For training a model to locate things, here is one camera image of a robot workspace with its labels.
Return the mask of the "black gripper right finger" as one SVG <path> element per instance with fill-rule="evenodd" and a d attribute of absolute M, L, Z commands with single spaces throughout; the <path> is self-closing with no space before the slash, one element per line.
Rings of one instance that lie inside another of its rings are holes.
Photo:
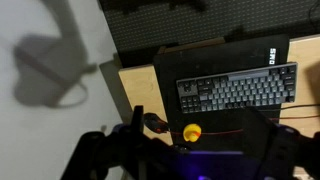
<path fill-rule="evenodd" d="M 253 107 L 246 109 L 246 155 L 258 162 L 255 180 L 294 180 L 294 168 L 320 179 L 320 139 L 269 120 Z"/>

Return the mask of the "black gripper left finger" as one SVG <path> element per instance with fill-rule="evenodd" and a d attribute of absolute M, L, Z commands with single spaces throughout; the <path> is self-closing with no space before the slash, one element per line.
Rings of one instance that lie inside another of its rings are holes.
<path fill-rule="evenodd" d="M 162 180 L 174 176 L 163 160 L 170 148 L 143 134 L 143 107 L 134 108 L 129 125 L 117 125 L 106 136 L 100 131 L 83 134 L 61 180 L 105 180 L 113 167 L 123 167 L 135 180 Z"/>

